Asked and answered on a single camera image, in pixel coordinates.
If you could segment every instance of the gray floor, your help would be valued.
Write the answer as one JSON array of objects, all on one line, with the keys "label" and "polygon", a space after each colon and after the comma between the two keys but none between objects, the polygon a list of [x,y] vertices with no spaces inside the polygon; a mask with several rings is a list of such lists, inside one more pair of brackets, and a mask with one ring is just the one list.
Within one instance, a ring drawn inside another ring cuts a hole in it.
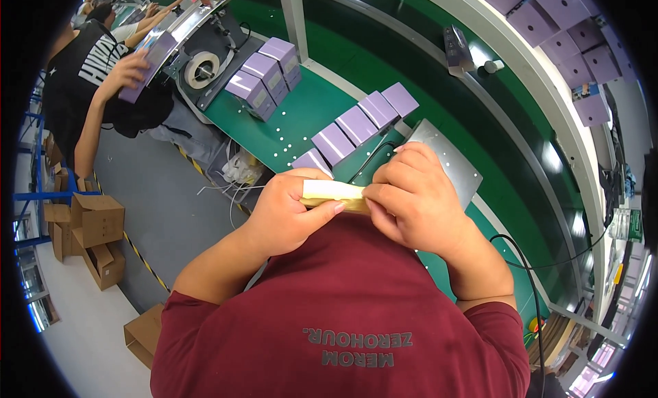
[{"label": "gray floor", "polygon": [[[233,228],[230,199],[212,186],[172,144],[140,134],[125,138],[103,131],[94,162],[103,192],[126,207],[124,229],[139,253],[169,288],[178,273],[198,254]],[[235,206],[235,226],[246,215]],[[126,240],[126,271],[119,288],[141,314],[167,299],[167,291],[151,275]]]}]

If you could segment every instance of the fingernail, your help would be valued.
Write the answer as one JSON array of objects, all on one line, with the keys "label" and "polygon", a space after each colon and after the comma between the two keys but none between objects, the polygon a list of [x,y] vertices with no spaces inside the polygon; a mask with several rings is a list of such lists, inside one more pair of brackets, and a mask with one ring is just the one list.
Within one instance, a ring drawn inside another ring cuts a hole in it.
[{"label": "fingernail", "polygon": [[339,213],[341,213],[344,209],[345,209],[345,204],[344,204],[344,203],[338,203],[338,205],[336,205],[336,206],[333,208],[333,212],[334,212],[335,214],[339,214]]}]

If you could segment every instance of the maroon t-shirt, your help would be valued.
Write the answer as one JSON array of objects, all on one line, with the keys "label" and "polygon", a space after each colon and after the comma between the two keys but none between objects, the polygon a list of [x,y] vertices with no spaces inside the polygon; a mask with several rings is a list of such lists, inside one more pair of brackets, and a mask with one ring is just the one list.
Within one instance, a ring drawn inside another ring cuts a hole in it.
[{"label": "maroon t-shirt", "polygon": [[173,292],[151,392],[161,397],[524,397],[519,314],[462,313],[413,250],[339,214],[220,307]]}]

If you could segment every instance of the white graphic print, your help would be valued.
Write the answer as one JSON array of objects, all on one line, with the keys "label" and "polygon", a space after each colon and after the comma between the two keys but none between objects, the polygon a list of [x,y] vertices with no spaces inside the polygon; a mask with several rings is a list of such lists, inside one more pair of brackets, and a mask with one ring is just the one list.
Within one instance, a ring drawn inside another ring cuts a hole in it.
[{"label": "white graphic print", "polygon": [[100,86],[107,74],[114,68],[122,55],[128,52],[123,44],[117,44],[107,35],[101,36],[92,47],[84,63],[80,67],[78,76],[84,78],[95,86]]}]

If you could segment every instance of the cardboard box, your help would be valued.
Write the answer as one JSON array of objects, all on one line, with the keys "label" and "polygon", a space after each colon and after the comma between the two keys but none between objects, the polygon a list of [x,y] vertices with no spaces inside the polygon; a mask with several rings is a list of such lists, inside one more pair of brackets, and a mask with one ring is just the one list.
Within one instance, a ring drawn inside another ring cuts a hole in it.
[{"label": "cardboard box", "polygon": [[48,222],[48,235],[53,243],[54,257],[64,262],[72,254],[71,211],[65,204],[44,204],[44,220]]},{"label": "cardboard box", "polygon": [[124,337],[127,348],[135,357],[151,369],[155,347],[158,345],[160,331],[162,330],[162,304],[156,304],[136,319],[124,325]]},{"label": "cardboard box", "polygon": [[110,196],[73,193],[71,229],[82,248],[91,248],[123,238],[126,209]]},{"label": "cardboard box", "polygon": [[123,278],[126,259],[121,254],[118,243],[87,248],[82,257],[101,291],[118,284]]}]

